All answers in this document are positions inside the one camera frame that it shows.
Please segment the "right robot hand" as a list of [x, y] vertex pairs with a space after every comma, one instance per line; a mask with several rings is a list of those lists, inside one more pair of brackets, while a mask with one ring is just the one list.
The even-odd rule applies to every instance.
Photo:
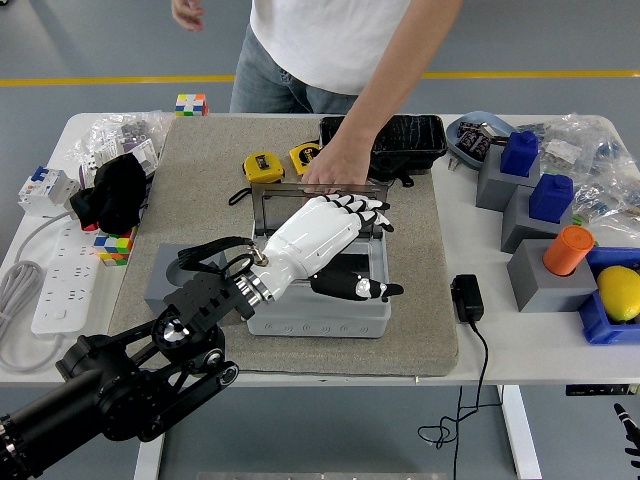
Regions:
[[632, 448], [626, 447], [625, 453], [633, 457], [630, 461], [630, 464], [638, 469], [639, 468], [639, 426], [638, 424], [630, 417], [628, 412], [624, 409], [624, 407], [615, 403], [613, 406], [616, 415], [626, 431], [627, 440], [633, 445]]

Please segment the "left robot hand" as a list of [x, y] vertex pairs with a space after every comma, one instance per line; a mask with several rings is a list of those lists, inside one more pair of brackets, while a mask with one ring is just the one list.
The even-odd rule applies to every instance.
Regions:
[[362, 229], [375, 225], [392, 232], [393, 226], [383, 215], [389, 208], [384, 201], [359, 194], [332, 193], [308, 200], [266, 242], [267, 264], [251, 268], [262, 298], [279, 300], [296, 280], [308, 280], [318, 294], [351, 301], [403, 294], [399, 284], [327, 267]]

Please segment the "person's left hand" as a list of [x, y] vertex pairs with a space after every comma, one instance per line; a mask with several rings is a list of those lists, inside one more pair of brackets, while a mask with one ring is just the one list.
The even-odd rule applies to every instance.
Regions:
[[314, 185], [365, 185], [369, 165], [369, 147], [329, 143], [309, 163], [302, 182]]

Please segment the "person's right hand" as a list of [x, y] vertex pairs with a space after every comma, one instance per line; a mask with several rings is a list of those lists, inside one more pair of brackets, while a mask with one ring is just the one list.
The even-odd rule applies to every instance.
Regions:
[[170, 8], [174, 21], [182, 28], [191, 32], [203, 30], [206, 10], [200, 0], [172, 0]]

